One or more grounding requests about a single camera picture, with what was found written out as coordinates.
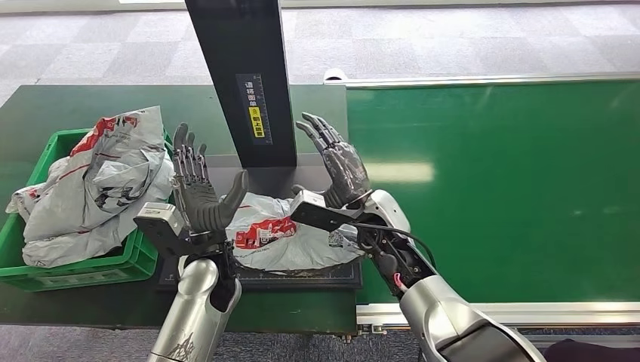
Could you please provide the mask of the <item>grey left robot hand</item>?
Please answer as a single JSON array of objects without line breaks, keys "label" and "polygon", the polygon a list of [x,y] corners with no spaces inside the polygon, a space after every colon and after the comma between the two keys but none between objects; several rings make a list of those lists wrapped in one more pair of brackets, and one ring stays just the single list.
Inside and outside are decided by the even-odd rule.
[{"label": "grey left robot hand", "polygon": [[248,172],[239,171],[232,188],[218,198],[205,159],[207,145],[194,146],[195,134],[186,123],[173,137],[174,193],[178,210],[195,233],[223,231],[232,222],[249,188]]}]

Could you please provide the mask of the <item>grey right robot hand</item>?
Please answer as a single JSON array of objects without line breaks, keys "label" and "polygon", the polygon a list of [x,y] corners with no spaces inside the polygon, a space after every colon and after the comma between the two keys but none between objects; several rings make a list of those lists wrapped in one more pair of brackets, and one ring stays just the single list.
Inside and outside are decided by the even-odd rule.
[{"label": "grey right robot hand", "polygon": [[372,191],[368,172],[356,148],[323,118],[308,112],[295,125],[312,141],[331,178],[329,187],[319,194],[329,208],[341,209],[363,202]]}]

